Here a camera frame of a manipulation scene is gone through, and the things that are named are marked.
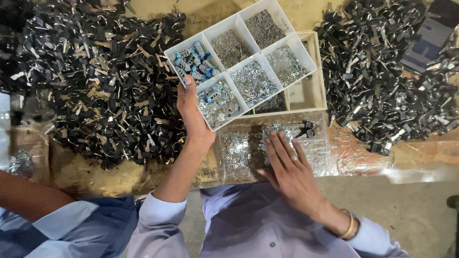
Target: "gray floor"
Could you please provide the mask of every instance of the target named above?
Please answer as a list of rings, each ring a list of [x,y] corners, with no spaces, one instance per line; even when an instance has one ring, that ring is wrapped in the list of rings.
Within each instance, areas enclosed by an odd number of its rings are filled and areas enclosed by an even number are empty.
[[[316,180],[332,203],[379,223],[410,255],[450,257],[448,249],[455,241],[456,212],[446,206],[446,199],[459,194],[459,183],[391,185],[382,176]],[[191,258],[198,257],[204,238],[206,221],[201,208],[199,191],[191,191],[180,225]]]

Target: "light blue shirt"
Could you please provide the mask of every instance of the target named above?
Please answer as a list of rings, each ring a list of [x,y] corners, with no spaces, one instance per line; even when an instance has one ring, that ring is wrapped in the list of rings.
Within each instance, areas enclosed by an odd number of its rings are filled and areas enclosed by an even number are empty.
[[[132,197],[72,202],[34,223],[0,208],[2,258],[114,258],[137,225]]]
[[[288,205],[269,183],[201,190],[207,220],[201,258],[405,258],[387,230],[367,218],[350,241]],[[185,258],[178,225],[186,200],[164,202],[149,194],[129,244],[128,258]]]

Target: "gold bracelet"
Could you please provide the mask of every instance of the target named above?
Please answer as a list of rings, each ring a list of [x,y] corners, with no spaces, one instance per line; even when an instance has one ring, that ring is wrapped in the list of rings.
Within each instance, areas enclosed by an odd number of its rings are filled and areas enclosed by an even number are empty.
[[[352,232],[352,228],[354,228],[354,217],[352,216],[352,213],[350,213],[346,209],[341,209],[341,211],[345,212],[351,218],[351,225],[349,226],[349,229],[347,230],[346,233],[340,236],[341,239],[345,239]]]

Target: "finger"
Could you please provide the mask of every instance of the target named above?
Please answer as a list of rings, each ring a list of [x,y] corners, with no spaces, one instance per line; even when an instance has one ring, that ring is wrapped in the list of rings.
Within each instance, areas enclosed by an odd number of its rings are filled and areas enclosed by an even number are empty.
[[[298,153],[298,159],[300,160],[300,162],[304,166],[310,168],[311,166],[309,165],[308,160],[306,159],[306,155],[304,154],[303,148],[301,147],[300,143],[295,138],[293,138],[292,143],[293,147],[295,147],[295,150]]]
[[[266,138],[264,140],[264,144],[266,146],[266,153],[268,154],[269,162],[273,167],[274,173],[277,175],[285,172],[284,166],[282,166],[282,163],[280,163],[279,157],[276,154],[276,150],[274,149],[271,140]]]
[[[271,142],[274,145],[274,148],[276,149],[276,153],[279,156],[280,160],[282,163],[285,165],[286,168],[292,168],[293,162],[290,160],[290,157],[288,156],[287,152],[285,151],[284,146],[280,142],[279,136],[277,135],[276,132],[271,131],[269,133]]]
[[[177,108],[179,112],[182,110],[183,105],[185,104],[185,87],[182,82],[179,83],[177,87]]]
[[[292,147],[290,145],[290,141],[288,140],[288,138],[285,136],[285,134],[283,132],[279,132],[277,135],[279,136],[279,140],[282,143],[282,145],[284,146],[285,151],[287,152],[288,156],[290,157],[290,160],[293,162],[293,164],[295,166],[301,168],[302,164],[298,160],[297,154],[292,149]]]
[[[196,106],[196,83],[191,75],[185,75],[185,104],[188,106]]]
[[[274,190],[280,190],[279,182],[277,181],[276,176],[273,175],[272,172],[268,172],[265,169],[257,169],[257,172],[269,180],[269,182],[273,185]]]

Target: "person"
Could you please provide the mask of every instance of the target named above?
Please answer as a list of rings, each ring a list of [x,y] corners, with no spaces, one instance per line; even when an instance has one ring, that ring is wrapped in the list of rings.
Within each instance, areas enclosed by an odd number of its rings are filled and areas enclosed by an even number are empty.
[[[133,197],[77,201],[0,170],[0,257],[119,257],[138,220]]]
[[[0,171],[0,257],[188,257],[178,229],[186,196],[215,140],[197,109],[196,85],[185,77],[177,108],[187,128],[182,152],[140,210],[132,197],[77,201]],[[266,141],[270,183],[202,189],[206,237],[200,257],[408,257],[378,224],[329,203],[314,183],[297,141],[282,133]]]
[[[128,258],[188,257],[183,233],[186,196],[215,140],[197,109],[196,85],[185,77],[177,107],[187,130],[182,152],[165,180],[148,194],[129,242]],[[300,144],[280,132],[265,144],[269,183],[201,189],[207,221],[201,258],[409,257],[387,230],[331,204],[317,188]]]

